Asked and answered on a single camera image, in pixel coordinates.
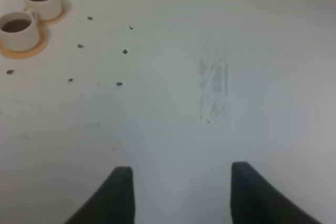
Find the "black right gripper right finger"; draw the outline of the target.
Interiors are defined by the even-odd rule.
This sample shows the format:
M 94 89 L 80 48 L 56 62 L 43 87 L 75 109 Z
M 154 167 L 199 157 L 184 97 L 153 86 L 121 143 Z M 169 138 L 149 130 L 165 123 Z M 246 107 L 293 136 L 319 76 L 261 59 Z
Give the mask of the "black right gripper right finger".
M 230 213 L 233 223 L 319 223 L 272 186 L 248 162 L 232 163 Z

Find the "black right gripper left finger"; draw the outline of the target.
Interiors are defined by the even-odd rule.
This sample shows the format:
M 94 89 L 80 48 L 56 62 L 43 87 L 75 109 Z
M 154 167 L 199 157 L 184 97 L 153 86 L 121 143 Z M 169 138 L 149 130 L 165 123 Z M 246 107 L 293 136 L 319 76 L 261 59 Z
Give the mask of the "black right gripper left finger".
M 131 167 L 116 167 L 66 223 L 135 223 Z

